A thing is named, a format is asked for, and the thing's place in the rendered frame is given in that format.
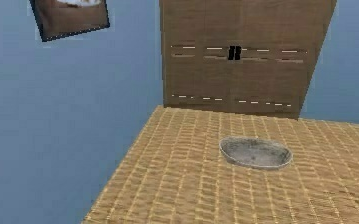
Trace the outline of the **grey oval basket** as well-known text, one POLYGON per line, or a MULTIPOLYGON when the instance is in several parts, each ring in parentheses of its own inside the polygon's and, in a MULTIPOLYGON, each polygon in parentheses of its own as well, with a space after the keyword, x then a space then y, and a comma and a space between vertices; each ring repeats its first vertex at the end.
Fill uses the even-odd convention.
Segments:
POLYGON ((285 145, 253 137, 225 137, 219 141, 219 150, 227 162, 254 169, 278 170, 293 159, 292 151, 285 145))

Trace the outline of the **brown wooden wardrobe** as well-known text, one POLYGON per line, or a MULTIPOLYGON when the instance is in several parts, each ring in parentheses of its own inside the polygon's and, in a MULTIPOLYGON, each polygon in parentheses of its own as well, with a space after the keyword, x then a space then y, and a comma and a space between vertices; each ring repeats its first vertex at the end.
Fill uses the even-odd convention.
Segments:
POLYGON ((337 0, 159 0, 167 107, 296 119, 337 0))

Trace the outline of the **dark framed wall picture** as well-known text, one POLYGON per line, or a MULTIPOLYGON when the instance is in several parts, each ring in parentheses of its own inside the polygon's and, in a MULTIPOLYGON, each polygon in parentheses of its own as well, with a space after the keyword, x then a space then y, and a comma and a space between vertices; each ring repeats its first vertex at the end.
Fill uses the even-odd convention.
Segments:
POLYGON ((110 26, 107 0, 29 0, 43 42, 110 26))

